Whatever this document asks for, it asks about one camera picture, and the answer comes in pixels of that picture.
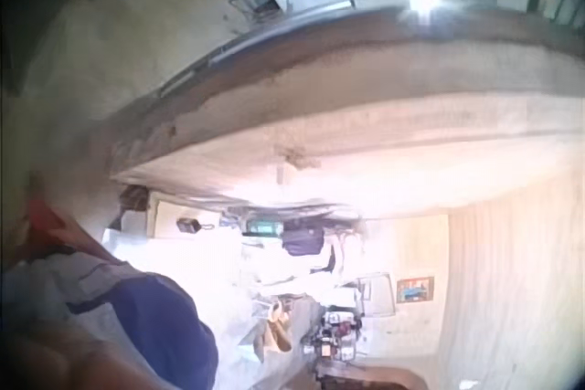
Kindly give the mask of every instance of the white wall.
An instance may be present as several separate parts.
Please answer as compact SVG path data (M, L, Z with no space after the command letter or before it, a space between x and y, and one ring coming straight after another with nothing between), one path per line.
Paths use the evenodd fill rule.
M399 359L432 355L438 348L449 277L447 216L367 222L366 263L389 271L396 295L400 279L434 276L434 298L397 304L396 315L365 318L358 350L364 358Z

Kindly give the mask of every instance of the wooden wall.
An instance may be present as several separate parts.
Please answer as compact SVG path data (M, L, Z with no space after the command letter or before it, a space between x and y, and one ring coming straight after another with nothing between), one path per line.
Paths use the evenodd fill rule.
M439 350L445 388L567 388L583 349L582 170L457 209Z

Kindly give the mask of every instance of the blue cloth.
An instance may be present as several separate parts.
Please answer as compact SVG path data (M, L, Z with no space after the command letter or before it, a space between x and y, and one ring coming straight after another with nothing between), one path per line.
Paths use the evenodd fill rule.
M160 377L186 390L213 387L218 348L186 293L170 288L157 277L143 276L123 280L93 300L67 305L72 313L82 314L106 302Z

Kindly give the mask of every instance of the framed picture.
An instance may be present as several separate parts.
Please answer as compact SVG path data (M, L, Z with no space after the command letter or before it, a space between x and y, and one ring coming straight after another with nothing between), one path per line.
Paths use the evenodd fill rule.
M397 284L398 303L416 303L432 300L435 278L401 279Z

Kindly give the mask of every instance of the person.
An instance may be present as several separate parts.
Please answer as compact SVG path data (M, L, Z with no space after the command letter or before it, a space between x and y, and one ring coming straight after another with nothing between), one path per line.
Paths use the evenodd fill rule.
M42 201L28 219L3 261L2 388L213 387L214 335L176 283L118 260Z

